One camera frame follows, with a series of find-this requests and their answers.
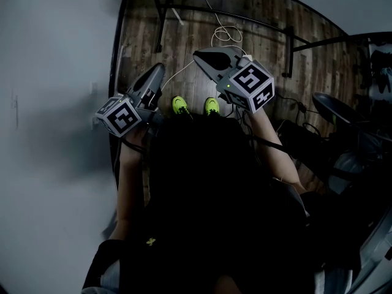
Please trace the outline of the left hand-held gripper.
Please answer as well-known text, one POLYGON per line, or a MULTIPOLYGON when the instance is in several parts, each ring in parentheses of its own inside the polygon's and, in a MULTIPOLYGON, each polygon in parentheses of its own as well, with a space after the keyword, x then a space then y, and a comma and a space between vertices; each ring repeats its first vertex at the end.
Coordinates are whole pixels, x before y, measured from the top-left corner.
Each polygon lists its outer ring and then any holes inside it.
POLYGON ((141 74, 125 94, 109 98, 95 116, 112 135, 121 138, 140 123, 157 128, 164 116, 158 107, 165 66, 156 64, 141 74))

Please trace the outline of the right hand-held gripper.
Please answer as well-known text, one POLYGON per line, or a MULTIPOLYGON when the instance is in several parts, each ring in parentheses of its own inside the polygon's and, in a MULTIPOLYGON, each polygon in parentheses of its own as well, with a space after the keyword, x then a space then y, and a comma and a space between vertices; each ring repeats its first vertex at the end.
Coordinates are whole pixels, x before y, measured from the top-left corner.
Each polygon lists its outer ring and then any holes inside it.
POLYGON ((214 82, 228 103, 256 113, 275 94, 273 76, 256 60, 229 47, 203 48, 193 53, 195 63, 214 82), (238 61, 227 74, 229 60, 238 61))

